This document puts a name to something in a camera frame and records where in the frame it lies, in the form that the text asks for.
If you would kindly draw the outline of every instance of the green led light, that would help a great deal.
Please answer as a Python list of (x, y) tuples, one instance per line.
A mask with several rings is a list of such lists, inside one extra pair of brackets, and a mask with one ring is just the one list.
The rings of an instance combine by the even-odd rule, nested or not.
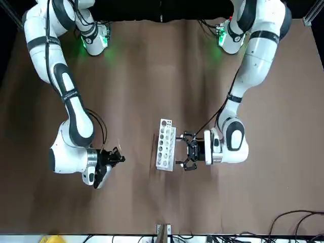
[(218, 38), (218, 45), (219, 45), (220, 47), (223, 46), (223, 44), (224, 44), (224, 42), (225, 42), (225, 37), (226, 37), (226, 33), (225, 33), (225, 32), (222, 33), (222, 35), (219, 36), (219, 38)]
[(81, 36), (81, 40), (82, 40), (82, 42), (83, 42), (83, 47), (86, 48), (86, 43), (85, 43), (85, 41), (83, 40), (82, 36)]
[(105, 36), (99, 36), (103, 46), (108, 46), (108, 40)]

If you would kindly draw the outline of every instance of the brown cloth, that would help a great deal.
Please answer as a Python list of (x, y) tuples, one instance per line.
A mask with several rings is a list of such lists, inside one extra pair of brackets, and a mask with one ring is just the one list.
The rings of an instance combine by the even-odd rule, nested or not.
[[(294, 20), (265, 82), (247, 91), (238, 115), (249, 158), (194, 172), (155, 170), (161, 118), (177, 132), (195, 131), (222, 104), (246, 43), (227, 55), (196, 21), (112, 25), (110, 48), (89, 56), (72, 33), (61, 37), (66, 61), (87, 108), (108, 127), (106, 149), (126, 162), (95, 190), (81, 174), (50, 171), (48, 151), (67, 119), (61, 99), (33, 68), (23, 33), (0, 93), (0, 233), (266, 234), (280, 213), (323, 210), (324, 72), (311, 28)], [(94, 145), (100, 147), (96, 125)], [(183, 158), (177, 145), (176, 159)], [(303, 214), (278, 221), (291, 234)], [(300, 234), (317, 234), (324, 219), (307, 219)]]

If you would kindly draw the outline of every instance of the yellow object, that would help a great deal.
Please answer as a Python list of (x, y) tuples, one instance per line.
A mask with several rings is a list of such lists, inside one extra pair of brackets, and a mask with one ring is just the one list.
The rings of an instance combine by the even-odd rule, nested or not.
[(65, 243), (65, 240), (59, 235), (44, 236), (39, 243)]

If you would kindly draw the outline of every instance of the black background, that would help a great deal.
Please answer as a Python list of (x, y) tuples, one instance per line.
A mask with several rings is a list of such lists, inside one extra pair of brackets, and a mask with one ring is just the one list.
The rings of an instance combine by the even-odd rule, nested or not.
[[(21, 17), (25, 11), (33, 7), (35, 0), (8, 0), (17, 14)], [(287, 0), (293, 18), (300, 19), (306, 15), (315, 0)], [(233, 13), (233, 6), (230, 0), (96, 0), (91, 7), (91, 13), (96, 20), (123, 21), (123, 20), (151, 20), (163, 22), (176, 19), (215, 19), (218, 17), (228, 18)], [(17, 32), (14, 22), (0, 9), (1, 23), (6, 24), (1, 38), (2, 63), (7, 63)], [(314, 20), (312, 30), (316, 44), (321, 55), (322, 63), (324, 58), (324, 40), (320, 36), (324, 23), (324, 11)], [(7, 65), (0, 67), (0, 83), (6, 71)]]

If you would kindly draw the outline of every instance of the metal stand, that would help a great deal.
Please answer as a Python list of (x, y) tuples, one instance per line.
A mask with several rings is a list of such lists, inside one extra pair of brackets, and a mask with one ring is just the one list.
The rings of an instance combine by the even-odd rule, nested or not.
[(158, 224), (156, 234), (156, 243), (168, 243), (168, 235), (171, 235), (171, 224)]
[(310, 8), (306, 16), (303, 18), (305, 26), (311, 26), (314, 18), (320, 13), (324, 7), (324, 0), (317, 0), (315, 4)]

